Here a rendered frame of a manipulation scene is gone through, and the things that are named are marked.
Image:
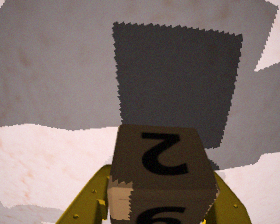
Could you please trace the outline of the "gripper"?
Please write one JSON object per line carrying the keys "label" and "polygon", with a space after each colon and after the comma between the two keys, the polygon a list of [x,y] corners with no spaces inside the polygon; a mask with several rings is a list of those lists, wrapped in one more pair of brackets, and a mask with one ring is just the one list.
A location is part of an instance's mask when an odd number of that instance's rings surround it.
{"label": "gripper", "polygon": [[[110,170],[111,164],[102,166],[55,224],[102,224],[102,220],[107,220]],[[246,207],[224,180],[213,172],[221,192],[202,224],[252,224]]]}

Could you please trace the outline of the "brown wooden number cube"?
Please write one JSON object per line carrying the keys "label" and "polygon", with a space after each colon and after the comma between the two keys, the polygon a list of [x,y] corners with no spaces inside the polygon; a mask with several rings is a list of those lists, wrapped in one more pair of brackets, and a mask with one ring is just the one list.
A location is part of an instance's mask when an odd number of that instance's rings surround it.
{"label": "brown wooden number cube", "polygon": [[220,192],[195,128],[118,127],[107,187],[111,224],[200,224]]}

